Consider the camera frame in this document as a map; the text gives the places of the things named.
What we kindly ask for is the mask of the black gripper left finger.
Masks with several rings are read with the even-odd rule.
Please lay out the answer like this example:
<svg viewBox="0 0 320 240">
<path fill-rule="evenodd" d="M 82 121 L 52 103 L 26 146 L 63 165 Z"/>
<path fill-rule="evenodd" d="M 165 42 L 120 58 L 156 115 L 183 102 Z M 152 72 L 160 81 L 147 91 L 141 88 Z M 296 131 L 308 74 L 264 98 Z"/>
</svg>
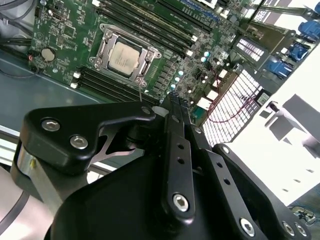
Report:
<svg viewBox="0 0 320 240">
<path fill-rule="evenodd" d="M 144 155 L 72 195 L 71 206 L 103 212 L 150 207 L 172 221 L 196 212 L 186 101 L 176 92 L 159 115 L 142 102 L 40 108 L 24 118 L 21 149 L 54 171 L 78 177 L 94 161 L 136 149 Z"/>
</svg>

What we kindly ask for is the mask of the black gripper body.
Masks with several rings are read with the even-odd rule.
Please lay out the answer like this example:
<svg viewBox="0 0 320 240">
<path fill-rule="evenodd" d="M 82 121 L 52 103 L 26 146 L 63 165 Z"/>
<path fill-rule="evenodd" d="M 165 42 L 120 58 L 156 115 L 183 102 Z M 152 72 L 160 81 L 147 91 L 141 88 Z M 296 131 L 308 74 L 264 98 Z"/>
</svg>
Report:
<svg viewBox="0 0 320 240">
<path fill-rule="evenodd" d="M 70 195 L 50 228 L 52 240 L 236 240 L 204 177 L 193 174 L 195 218 L 175 225 L 163 211 L 164 162 L 139 157 Z"/>
</svg>

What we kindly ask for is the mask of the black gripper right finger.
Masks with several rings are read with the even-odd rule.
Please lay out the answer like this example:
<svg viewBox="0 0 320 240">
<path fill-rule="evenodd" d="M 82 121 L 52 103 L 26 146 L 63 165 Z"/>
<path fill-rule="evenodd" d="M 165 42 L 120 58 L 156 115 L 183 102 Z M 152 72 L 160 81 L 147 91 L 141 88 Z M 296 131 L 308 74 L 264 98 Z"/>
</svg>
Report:
<svg viewBox="0 0 320 240">
<path fill-rule="evenodd" d="M 175 213 L 195 240 L 309 240 L 299 218 L 175 99 Z"/>
</svg>

